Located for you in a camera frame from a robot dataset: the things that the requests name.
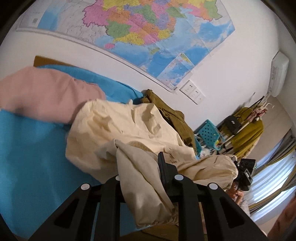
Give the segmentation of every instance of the white sheer curtain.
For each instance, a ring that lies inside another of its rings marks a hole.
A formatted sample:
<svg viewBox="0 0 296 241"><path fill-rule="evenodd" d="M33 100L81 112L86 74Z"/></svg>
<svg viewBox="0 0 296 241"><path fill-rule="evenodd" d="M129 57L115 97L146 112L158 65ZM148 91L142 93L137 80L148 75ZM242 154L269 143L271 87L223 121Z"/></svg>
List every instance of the white sheer curtain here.
<svg viewBox="0 0 296 241"><path fill-rule="evenodd" d="M282 160L266 167L260 173L255 175L250 190L245 192L244 196L248 205L250 206L257 203L280 189L292 172L295 164L295 151L293 151Z"/></svg>
<svg viewBox="0 0 296 241"><path fill-rule="evenodd" d="M258 211L251 214L251 219L256 222L260 218L262 218L264 215L271 212L273 209L275 209L280 203L282 203L286 198L288 198L293 192L295 192L296 187L290 188L289 190L286 190L284 192L281 192L275 199L270 201L268 204L266 204L264 207L259 209Z"/></svg>

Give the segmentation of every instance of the olive green clothing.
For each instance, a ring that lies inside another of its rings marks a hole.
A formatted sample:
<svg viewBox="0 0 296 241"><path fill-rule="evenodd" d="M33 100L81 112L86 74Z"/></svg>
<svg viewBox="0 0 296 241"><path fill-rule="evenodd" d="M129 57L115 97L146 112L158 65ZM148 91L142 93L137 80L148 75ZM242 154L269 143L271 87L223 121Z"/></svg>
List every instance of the olive green clothing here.
<svg viewBox="0 0 296 241"><path fill-rule="evenodd" d="M154 94L152 90L146 91L146 96L141 99L141 102L155 104L163 118L178 132L185 145L192 147L195 154L197 154L194 133L184 121L184 114L181 111L170 108L161 98Z"/></svg>
<svg viewBox="0 0 296 241"><path fill-rule="evenodd" d="M246 124L248 122L247 118L251 114L253 109L244 107L239 110L234 116L238 119L238 121L242 124ZM226 128L225 125L222 125L220 128L228 136L232 134ZM249 123L244 129L242 129L239 133L237 133L232 139L231 144L234 148L234 155L237 158L243 158L246 156L246 153L252 150L253 146L257 143L261 134L263 133L264 126L262 120L253 121Z"/></svg>
<svg viewBox="0 0 296 241"><path fill-rule="evenodd" d="M42 56L38 56L38 55L35 56L34 65L33 65L34 67L44 66L44 65L47 65L47 64L73 66L73 65L61 62L61 61L51 59L51 58L46 58L46 57L42 57Z"/></svg>

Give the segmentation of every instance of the person's hand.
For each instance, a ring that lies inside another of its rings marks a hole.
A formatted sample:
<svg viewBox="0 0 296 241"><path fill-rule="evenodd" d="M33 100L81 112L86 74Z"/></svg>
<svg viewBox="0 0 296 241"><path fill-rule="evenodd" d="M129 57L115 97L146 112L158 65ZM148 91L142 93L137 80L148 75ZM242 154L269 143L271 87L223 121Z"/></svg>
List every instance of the person's hand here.
<svg viewBox="0 0 296 241"><path fill-rule="evenodd" d="M231 188L229 190L227 190L226 193L228 194L228 196L230 196L230 198L233 201L235 201L235 203L237 205L241 204L242 199L244 197L244 192L242 190L238 190L238 183L237 182L233 182Z"/></svg>

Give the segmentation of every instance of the black camera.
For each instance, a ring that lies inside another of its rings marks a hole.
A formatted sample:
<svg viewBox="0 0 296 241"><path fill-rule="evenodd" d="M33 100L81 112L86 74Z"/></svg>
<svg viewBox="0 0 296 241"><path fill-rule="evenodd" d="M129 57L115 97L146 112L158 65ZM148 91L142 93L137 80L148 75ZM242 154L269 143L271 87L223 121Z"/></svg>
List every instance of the black camera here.
<svg viewBox="0 0 296 241"><path fill-rule="evenodd" d="M234 180L238 182L239 188L243 191L249 191L250 185L253 182L252 173L255 167L256 160L254 159L241 159L240 163L234 162L237 166L239 174Z"/></svg>

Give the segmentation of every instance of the electrical socket panel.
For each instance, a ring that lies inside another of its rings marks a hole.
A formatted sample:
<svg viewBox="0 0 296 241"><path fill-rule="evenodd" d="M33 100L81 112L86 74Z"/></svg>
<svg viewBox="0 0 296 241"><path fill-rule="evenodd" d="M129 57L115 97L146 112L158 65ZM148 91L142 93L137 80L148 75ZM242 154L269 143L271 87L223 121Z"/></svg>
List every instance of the electrical socket panel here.
<svg viewBox="0 0 296 241"><path fill-rule="evenodd" d="M193 100L193 102L195 104L200 104L204 99L205 99L205 95L200 92L200 94L198 95L198 97L195 100Z"/></svg>
<svg viewBox="0 0 296 241"><path fill-rule="evenodd" d="M191 100L195 100L199 95L200 95L201 91L198 89L198 88L195 88L189 95L188 97L191 99Z"/></svg>
<svg viewBox="0 0 296 241"><path fill-rule="evenodd" d="M195 104L200 104L205 99L204 94L190 80L187 81L180 91L187 95Z"/></svg>
<svg viewBox="0 0 296 241"><path fill-rule="evenodd" d="M196 88L194 83L190 80L180 89L185 95L189 96L189 94Z"/></svg>

